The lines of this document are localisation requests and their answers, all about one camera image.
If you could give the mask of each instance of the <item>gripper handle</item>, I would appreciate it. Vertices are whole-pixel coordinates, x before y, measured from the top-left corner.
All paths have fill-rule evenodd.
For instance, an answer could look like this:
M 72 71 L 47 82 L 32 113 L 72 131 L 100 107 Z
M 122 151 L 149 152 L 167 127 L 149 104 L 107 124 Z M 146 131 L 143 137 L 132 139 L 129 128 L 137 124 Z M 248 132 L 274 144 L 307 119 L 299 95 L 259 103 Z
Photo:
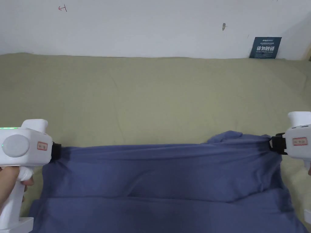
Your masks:
M 20 218 L 21 203 L 25 185 L 21 181 L 31 178 L 33 171 L 29 167 L 20 167 L 15 186 L 0 210 L 0 233 L 29 233 L 32 231 L 34 219 Z
M 0 230 L 10 229 L 19 222 L 25 185 L 17 181 L 0 213 Z

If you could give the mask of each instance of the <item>blue sign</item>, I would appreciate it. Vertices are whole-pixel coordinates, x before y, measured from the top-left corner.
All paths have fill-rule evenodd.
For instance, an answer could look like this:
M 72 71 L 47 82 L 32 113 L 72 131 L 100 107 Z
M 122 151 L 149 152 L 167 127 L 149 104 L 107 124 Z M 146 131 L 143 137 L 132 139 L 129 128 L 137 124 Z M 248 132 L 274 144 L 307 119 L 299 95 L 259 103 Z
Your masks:
M 249 58 L 275 59 L 282 37 L 255 37 Z

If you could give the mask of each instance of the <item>mattress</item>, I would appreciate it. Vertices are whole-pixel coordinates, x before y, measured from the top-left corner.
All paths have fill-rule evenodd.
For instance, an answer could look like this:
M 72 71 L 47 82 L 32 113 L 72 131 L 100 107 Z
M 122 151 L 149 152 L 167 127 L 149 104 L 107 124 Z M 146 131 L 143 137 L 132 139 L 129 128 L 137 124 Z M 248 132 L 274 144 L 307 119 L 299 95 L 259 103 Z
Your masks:
M 274 135 L 290 126 L 288 112 L 311 110 L 310 75 L 307 61 L 7 54 L 0 124 L 43 118 L 55 142 L 79 147 L 202 143 L 227 130 Z M 281 171 L 303 220 L 311 177 L 288 156 Z M 40 168 L 34 179 L 22 215 L 40 196 Z

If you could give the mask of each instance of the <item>human hand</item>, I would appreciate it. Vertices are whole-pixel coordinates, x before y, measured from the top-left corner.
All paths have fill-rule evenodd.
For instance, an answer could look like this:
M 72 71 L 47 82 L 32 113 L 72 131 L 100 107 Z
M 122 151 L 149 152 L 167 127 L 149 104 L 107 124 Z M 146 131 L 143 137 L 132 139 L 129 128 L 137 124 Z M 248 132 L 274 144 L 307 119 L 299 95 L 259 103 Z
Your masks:
M 4 169 L 0 168 L 0 208 L 2 208 L 4 202 L 11 194 L 18 178 L 18 174 L 19 167 L 5 167 Z M 31 186 L 34 184 L 34 180 L 31 177 L 29 180 L 22 181 L 22 184 L 25 185 L 26 191 L 27 186 Z

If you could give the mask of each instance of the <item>label sticker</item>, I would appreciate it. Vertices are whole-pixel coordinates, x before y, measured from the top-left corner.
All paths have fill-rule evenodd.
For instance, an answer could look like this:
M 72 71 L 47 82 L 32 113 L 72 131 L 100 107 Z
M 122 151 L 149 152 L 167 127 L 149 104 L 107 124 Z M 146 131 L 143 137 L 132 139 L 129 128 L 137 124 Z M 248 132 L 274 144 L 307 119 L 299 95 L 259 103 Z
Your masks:
M 255 37 L 249 58 L 275 59 L 282 37 Z
M 37 145 L 38 150 L 48 150 L 48 144 L 44 142 L 38 142 Z
M 293 145 L 294 146 L 306 146 L 308 145 L 307 138 L 293 138 Z

